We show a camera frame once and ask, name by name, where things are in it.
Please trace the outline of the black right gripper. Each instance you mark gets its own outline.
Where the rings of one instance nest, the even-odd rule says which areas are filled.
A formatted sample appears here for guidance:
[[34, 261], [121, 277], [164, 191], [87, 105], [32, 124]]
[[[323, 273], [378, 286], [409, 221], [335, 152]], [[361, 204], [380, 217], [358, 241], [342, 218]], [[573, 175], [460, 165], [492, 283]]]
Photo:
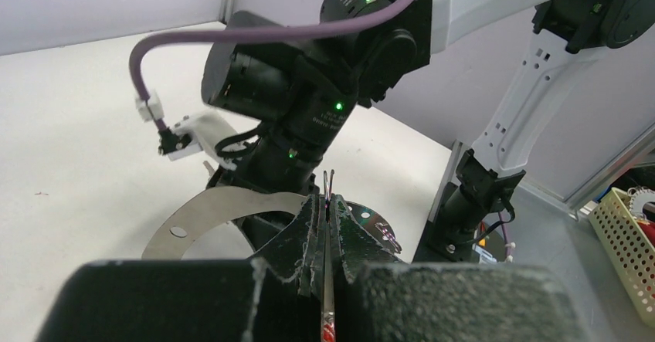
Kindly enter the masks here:
[[[316, 194], [316, 175], [313, 173], [316, 167], [316, 164], [289, 157], [271, 141], [260, 141], [254, 151], [237, 161], [234, 171], [220, 167], [206, 187], [236, 186], [264, 194]], [[233, 222], [251, 247], [257, 250], [289, 225], [293, 218], [294, 214], [275, 211], [248, 215]]]

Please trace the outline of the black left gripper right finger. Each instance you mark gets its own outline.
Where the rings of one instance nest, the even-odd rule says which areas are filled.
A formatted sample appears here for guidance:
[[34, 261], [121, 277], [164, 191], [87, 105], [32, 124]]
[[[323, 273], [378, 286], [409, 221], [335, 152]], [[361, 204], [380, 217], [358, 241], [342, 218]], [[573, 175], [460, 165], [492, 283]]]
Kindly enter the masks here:
[[402, 261], [357, 222], [341, 195], [332, 195], [328, 207], [328, 242], [336, 285], [353, 283], [366, 263]]

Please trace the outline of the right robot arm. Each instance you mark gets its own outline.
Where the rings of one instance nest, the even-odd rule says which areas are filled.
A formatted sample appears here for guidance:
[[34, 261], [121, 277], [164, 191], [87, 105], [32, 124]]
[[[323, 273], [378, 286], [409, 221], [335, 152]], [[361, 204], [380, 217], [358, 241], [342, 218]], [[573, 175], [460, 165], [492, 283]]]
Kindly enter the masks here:
[[[352, 22], [397, 1], [324, 0], [320, 21]], [[460, 158], [459, 184], [447, 187], [414, 255], [421, 262], [471, 260], [483, 219], [513, 212], [511, 196], [545, 126], [594, 62], [653, 25], [654, 0], [409, 0], [398, 15], [359, 32], [216, 43], [205, 63], [203, 102], [259, 124], [216, 145], [231, 166], [209, 184], [317, 192], [313, 171], [356, 105], [384, 100], [433, 54], [531, 6], [529, 49], [490, 123]]]

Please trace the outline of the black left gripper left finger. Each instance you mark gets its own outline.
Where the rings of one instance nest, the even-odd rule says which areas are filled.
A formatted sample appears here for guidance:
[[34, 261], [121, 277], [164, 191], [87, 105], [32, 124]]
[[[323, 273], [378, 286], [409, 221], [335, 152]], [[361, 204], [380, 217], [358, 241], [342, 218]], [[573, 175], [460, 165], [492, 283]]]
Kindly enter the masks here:
[[260, 248], [273, 274], [300, 296], [320, 298], [328, 224], [323, 195], [310, 195], [292, 222]]

